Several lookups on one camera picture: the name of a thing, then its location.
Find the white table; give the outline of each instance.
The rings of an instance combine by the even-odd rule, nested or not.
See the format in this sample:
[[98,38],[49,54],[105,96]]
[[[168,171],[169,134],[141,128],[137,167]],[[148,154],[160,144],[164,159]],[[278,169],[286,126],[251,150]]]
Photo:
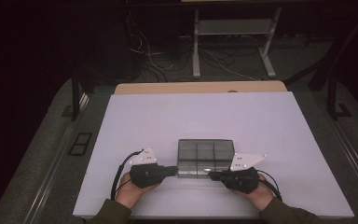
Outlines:
[[[266,153],[268,159],[255,168],[278,181],[285,203],[320,217],[353,217],[288,91],[112,95],[74,215],[97,214],[118,166],[133,151],[152,146],[158,164],[175,165],[181,138],[232,139],[237,152]],[[127,164],[124,172],[130,168]],[[131,217],[256,218],[258,213],[222,183],[167,177]]]

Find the hand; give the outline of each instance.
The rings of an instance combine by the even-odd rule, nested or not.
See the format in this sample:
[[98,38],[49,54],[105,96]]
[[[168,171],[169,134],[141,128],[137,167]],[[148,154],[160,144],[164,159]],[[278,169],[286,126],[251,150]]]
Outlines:
[[[266,178],[263,175],[258,175],[260,179],[265,180]],[[267,205],[272,201],[274,195],[272,191],[263,183],[258,183],[257,189],[252,193],[246,194],[240,191],[231,190],[233,193],[238,194],[246,199],[248,199],[251,204],[257,208],[260,212],[263,211]]]
[[155,189],[159,185],[140,189],[131,182],[130,173],[126,173],[121,177],[120,186],[122,187],[118,190],[115,201],[132,209],[146,192]]

